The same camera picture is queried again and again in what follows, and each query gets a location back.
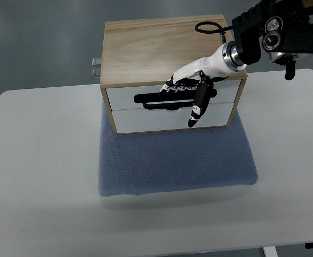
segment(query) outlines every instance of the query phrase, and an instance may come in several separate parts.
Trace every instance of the white table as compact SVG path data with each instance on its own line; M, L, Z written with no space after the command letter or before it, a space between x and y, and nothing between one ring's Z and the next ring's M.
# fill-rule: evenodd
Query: white table
M0 98L0 256L157 256L313 241L313 71L249 74L253 186L101 198L98 85Z

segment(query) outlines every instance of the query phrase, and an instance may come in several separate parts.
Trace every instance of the gray floor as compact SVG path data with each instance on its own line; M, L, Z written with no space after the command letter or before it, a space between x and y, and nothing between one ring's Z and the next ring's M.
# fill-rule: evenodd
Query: gray floor
M231 20L259 0L0 1L0 95L7 90L98 83L90 62L101 56L106 21L223 14ZM313 55L297 64L313 69ZM283 70L263 54L248 72ZM303 245L278 247L280 257L313 256ZM263 256L261 249L188 255Z

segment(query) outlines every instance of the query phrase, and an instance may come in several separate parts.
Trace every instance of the white robotic hand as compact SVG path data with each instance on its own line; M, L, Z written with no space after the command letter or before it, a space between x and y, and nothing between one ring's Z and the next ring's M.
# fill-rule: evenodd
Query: white robotic hand
M222 44L210 57L203 57L191 62L174 72L159 92L165 94L170 90L196 90L188 126L193 127L206 111L210 101L209 92L213 83L226 79L246 68L238 58L234 41Z

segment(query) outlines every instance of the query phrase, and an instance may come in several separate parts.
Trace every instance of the robotic arm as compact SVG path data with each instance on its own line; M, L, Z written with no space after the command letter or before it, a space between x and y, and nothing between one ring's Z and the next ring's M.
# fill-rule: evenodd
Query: robotic arm
M212 24L214 31L199 26ZM285 78L295 76L295 62L313 53L313 0L261 0L255 7L236 17L233 26L222 28L214 22L201 22L195 29L201 33L220 33L222 45L210 57L200 58L175 71L164 84L159 96L170 90L195 90L188 126L205 113L213 91L213 83L257 63L262 47L270 61L286 67ZM225 42L225 31L233 29L235 41Z

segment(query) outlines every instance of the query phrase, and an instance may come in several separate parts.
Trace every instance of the black cable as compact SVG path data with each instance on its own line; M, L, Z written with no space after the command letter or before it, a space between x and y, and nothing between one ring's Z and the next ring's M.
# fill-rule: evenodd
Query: black cable
M199 28L202 25L213 25L213 26L216 26L218 29L215 29L213 31L207 31L205 29ZM228 27L223 28L220 24L218 24L216 22L203 21L203 22L200 22L197 25L195 25L194 29L195 29L195 31L197 31L199 33L204 33L204 34L215 34L215 33L225 34L226 31L233 29L233 26L228 26Z

